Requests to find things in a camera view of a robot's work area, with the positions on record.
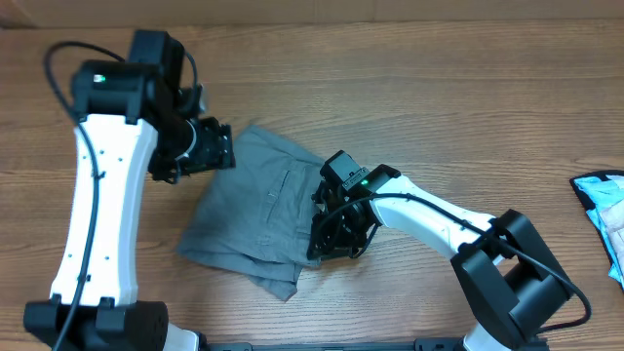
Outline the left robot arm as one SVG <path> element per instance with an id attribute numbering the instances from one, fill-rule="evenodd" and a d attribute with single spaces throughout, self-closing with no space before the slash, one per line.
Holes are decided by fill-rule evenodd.
<path id="1" fill-rule="evenodd" d="M 162 301 L 137 297 L 144 184 L 168 184 L 235 164 L 231 129 L 205 116 L 203 88 L 182 87 L 192 61 L 169 33 L 138 30 L 130 52 L 105 52 L 74 74 L 59 102 L 76 135 L 67 241 L 49 298 L 30 301 L 24 328 L 54 350 L 204 350 Z"/>

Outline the grey shorts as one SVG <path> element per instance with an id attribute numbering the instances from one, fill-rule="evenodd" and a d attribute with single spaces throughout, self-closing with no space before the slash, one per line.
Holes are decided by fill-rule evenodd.
<path id="1" fill-rule="evenodd" d="M 196 263 L 246 275 L 286 301 L 297 291 L 309 258 L 311 196 L 322 159 L 259 126 L 234 141 L 236 165 L 215 174 L 177 246 Z"/>

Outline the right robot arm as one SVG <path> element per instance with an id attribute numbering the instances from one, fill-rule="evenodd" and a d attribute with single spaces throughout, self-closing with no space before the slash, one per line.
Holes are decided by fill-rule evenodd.
<path id="1" fill-rule="evenodd" d="M 359 166 L 338 151 L 321 168 L 307 255 L 357 258 L 380 227 L 402 231 L 449 260 L 477 320 L 455 350 L 545 350 L 546 322 L 572 296 L 568 276 L 523 214 L 464 210 L 400 171 Z"/>

